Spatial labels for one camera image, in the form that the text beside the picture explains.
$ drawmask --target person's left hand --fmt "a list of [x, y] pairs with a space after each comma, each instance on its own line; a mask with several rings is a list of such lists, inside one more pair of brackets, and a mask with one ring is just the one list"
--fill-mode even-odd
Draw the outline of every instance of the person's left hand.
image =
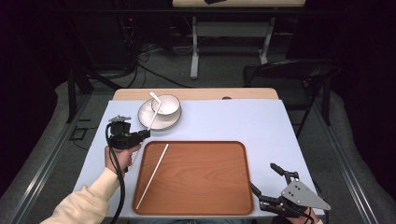
[[[116, 153], [117, 160], [119, 161], [122, 176], [125, 176], [125, 168], [129, 167], [132, 165], [132, 154], [139, 150], [141, 148], [141, 145], [137, 145], [135, 147], [127, 148], [127, 149], [114, 149], [114, 152]], [[110, 148], [107, 146], [105, 147], [105, 167], [107, 167], [109, 170], [114, 172], [114, 174], [117, 173], [116, 168], [114, 167], [113, 163], [111, 162], [111, 159], [114, 161], [113, 155], [111, 154], [111, 159], [110, 159]]]

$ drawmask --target white tabletop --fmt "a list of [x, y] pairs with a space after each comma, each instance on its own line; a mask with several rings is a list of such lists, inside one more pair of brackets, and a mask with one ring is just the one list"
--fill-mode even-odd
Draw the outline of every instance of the white tabletop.
[[173, 0], [174, 7], [303, 7], [305, 0], [226, 0], [207, 4], [205, 0]]
[[[144, 101], [109, 101], [101, 124], [75, 185], [90, 185], [104, 167], [105, 130], [108, 121], [117, 115], [130, 116], [131, 132], [145, 129], [137, 118], [137, 111]], [[270, 168], [274, 162], [284, 170], [297, 171], [301, 180], [313, 191], [311, 176], [306, 167], [302, 152], [291, 127], [286, 109], [280, 100], [197, 100], [181, 101], [182, 116], [169, 130], [151, 132], [144, 142], [141, 152], [133, 155], [134, 165], [125, 176], [126, 196], [120, 217], [129, 218], [165, 218], [160, 216], [139, 216], [132, 210], [135, 183], [145, 144], [150, 141], [239, 141], [247, 150], [247, 163], [250, 181], [262, 193], [270, 197], [279, 197], [287, 184], [284, 176]], [[120, 200], [118, 189], [110, 199], [108, 216], [113, 217]], [[259, 202], [253, 195], [254, 210], [250, 217], [274, 217], [275, 214], [260, 210]], [[318, 215], [323, 211], [315, 210]]]

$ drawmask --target wooden board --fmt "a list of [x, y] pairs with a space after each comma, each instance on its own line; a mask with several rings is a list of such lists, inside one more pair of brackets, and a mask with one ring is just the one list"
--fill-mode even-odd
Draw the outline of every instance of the wooden board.
[[[148, 191], [136, 209], [166, 144]], [[245, 216], [253, 210], [245, 146], [236, 141], [146, 144], [134, 193], [139, 215]]]

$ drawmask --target white desk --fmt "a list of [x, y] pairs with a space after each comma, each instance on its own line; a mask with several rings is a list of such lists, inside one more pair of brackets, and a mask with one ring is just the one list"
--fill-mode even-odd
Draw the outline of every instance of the white desk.
[[[182, 100], [183, 110], [181, 119], [169, 130], [163, 132], [151, 132], [151, 137], [146, 139], [144, 146], [150, 141], [166, 140], [198, 140], [198, 141], [240, 141], [247, 149], [247, 163], [250, 173], [250, 181], [258, 187], [266, 196], [278, 197], [280, 191], [287, 184], [283, 176], [278, 175], [270, 168], [274, 162], [288, 171], [297, 171], [301, 180], [315, 191], [311, 176], [308, 172], [302, 152], [299, 148], [294, 131], [291, 128], [286, 109], [280, 100], [274, 99], [234, 99], [232, 100], [207, 100], [209, 97], [217, 98], [221, 95], [230, 95], [231, 89], [172, 89], [174, 95], [180, 98], [194, 100]], [[125, 97], [116, 99], [134, 99], [130, 101], [113, 100], [108, 103], [102, 122], [93, 139], [92, 146], [84, 162], [75, 190], [80, 190], [82, 185], [90, 185], [104, 167], [104, 147], [106, 145], [105, 129], [109, 119], [117, 115], [131, 116], [131, 132], [145, 129], [137, 119], [137, 111], [145, 102], [136, 100], [142, 97], [141, 93], [152, 90], [127, 90], [121, 91]], [[158, 94], [167, 90], [158, 90]], [[242, 98], [248, 98], [246, 89], [235, 89], [235, 92], [245, 92]], [[252, 92], [268, 92], [271, 98], [276, 98], [274, 90], [252, 89]], [[203, 95], [203, 99], [196, 100], [197, 95]], [[139, 216], [132, 210], [135, 183], [143, 152], [135, 158], [132, 170], [125, 176], [126, 197], [120, 214], [120, 218], [175, 218], [161, 216]], [[120, 199], [118, 189], [110, 199], [109, 217], [113, 217]], [[254, 210], [248, 217], [274, 217], [275, 214], [260, 210], [258, 199], [253, 195]], [[323, 215], [321, 210], [316, 210], [318, 215]], [[177, 217], [177, 218], [205, 218], [205, 217]]]
[[[173, 7], [303, 7], [305, 0], [227, 0], [207, 4], [205, 0], [173, 0]], [[267, 63], [267, 51], [274, 30], [275, 18], [263, 22], [208, 22], [192, 17], [192, 61], [191, 78], [198, 78], [198, 36], [262, 36], [259, 49], [261, 63]]]

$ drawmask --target black chair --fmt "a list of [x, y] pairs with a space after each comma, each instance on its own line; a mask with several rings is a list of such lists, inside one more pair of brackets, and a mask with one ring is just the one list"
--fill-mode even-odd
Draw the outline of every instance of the black chair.
[[[299, 125], [298, 137], [320, 89], [339, 73], [340, 66], [333, 60], [287, 60], [248, 65], [243, 79], [244, 87], [274, 88], [288, 111], [305, 111], [300, 123], [292, 123]], [[324, 95], [330, 97], [330, 88], [326, 91]]]

